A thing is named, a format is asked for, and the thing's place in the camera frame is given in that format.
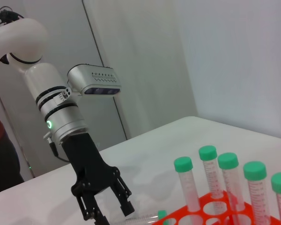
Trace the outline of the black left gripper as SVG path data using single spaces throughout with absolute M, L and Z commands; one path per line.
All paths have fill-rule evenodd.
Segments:
M 69 136 L 62 148 L 76 173 L 71 192 L 85 221 L 93 219 L 96 225 L 110 224 L 95 200 L 95 195 L 108 187 L 117 197 L 125 217 L 134 212 L 128 200 L 132 192 L 121 178 L 119 169 L 104 162 L 88 133 Z

